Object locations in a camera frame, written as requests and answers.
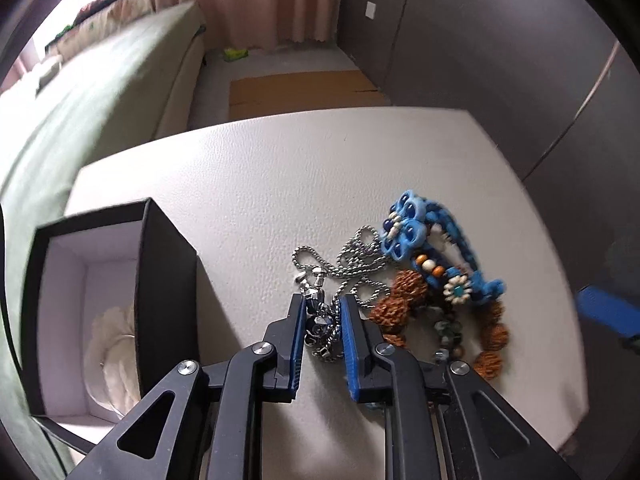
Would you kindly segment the black jewelry box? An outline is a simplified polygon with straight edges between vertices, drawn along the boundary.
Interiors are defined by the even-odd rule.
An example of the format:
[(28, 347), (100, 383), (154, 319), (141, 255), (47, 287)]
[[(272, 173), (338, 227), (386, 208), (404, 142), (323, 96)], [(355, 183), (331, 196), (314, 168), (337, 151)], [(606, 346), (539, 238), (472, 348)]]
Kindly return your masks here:
[(23, 382), (34, 416), (112, 416), (90, 400), (82, 361), (91, 324), (134, 310), (137, 378), (150, 391), (198, 357), (195, 249), (147, 198), (36, 229), (22, 300)]

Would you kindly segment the white shell dish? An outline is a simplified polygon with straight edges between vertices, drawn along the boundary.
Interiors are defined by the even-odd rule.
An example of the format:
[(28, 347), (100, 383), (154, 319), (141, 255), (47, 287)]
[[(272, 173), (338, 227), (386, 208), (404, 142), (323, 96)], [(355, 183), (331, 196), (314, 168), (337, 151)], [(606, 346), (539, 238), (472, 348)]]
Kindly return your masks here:
[(95, 318), (84, 356), (88, 395), (119, 419), (141, 400), (134, 307), (112, 307)]

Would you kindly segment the dark grey wardrobe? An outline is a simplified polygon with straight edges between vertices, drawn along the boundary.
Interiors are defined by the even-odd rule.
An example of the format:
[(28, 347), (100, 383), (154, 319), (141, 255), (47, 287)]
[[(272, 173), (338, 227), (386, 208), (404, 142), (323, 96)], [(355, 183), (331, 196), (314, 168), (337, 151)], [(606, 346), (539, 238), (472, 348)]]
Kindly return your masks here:
[(343, 0), (338, 42), (394, 104), (475, 117), (575, 292), (638, 302), (639, 74), (585, 0)]

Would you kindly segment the flattened cardboard sheet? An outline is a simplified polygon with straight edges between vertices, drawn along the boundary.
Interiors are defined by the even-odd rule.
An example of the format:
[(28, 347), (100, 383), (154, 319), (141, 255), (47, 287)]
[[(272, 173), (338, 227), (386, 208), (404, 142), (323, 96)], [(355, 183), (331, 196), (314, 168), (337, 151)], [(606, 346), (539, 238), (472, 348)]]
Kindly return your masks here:
[(387, 104), (388, 99), (360, 70), (277, 74), (232, 81), (228, 119)]

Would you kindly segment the green covered bed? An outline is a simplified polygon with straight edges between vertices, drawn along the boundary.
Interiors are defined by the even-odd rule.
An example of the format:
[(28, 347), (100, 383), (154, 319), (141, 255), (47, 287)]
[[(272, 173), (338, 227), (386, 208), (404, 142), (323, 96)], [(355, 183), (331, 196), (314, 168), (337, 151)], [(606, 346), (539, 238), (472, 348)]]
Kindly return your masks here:
[(70, 453), (32, 420), (12, 350), (26, 266), (40, 224), (58, 220), (83, 166), (183, 132), (204, 53), (194, 1), (125, 25), (74, 56), (42, 90), (24, 79), (1, 97), (1, 209), (8, 314), (1, 320), (1, 423), (39, 479), (62, 478)]

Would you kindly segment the yellow green floor item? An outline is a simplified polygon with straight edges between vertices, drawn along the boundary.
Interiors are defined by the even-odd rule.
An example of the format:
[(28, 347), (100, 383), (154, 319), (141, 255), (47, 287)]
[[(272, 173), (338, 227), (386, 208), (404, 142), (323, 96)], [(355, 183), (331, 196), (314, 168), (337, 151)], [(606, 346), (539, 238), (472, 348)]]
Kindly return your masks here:
[(227, 48), (222, 51), (222, 58), (224, 62), (235, 62), (242, 60), (242, 58), (247, 58), (250, 52), (247, 49), (233, 49)]

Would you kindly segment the clothes pile on sill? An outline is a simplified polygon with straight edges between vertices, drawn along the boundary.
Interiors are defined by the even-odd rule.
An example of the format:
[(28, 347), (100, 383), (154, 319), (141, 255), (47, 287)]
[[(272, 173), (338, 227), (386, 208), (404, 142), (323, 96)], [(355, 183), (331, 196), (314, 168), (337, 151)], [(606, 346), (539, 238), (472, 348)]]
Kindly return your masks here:
[(66, 25), (51, 41), (49, 41), (45, 46), (44, 50), (49, 52), (53, 46), (60, 40), (65, 34), (67, 34), (74, 27), (80, 25), (88, 18), (91, 18), (94, 14), (106, 9), (111, 4), (115, 3), (118, 0), (93, 0), (83, 6), (77, 13), (76, 18), (73, 23), (70, 25)]

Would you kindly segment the white wall socket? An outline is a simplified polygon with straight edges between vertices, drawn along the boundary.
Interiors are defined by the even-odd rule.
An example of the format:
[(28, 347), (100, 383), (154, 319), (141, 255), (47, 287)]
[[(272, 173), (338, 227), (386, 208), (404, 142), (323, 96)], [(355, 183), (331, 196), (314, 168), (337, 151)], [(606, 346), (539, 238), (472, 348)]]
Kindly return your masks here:
[(373, 21), (375, 18), (376, 4), (368, 1), (366, 4), (366, 13), (364, 14), (368, 20)]

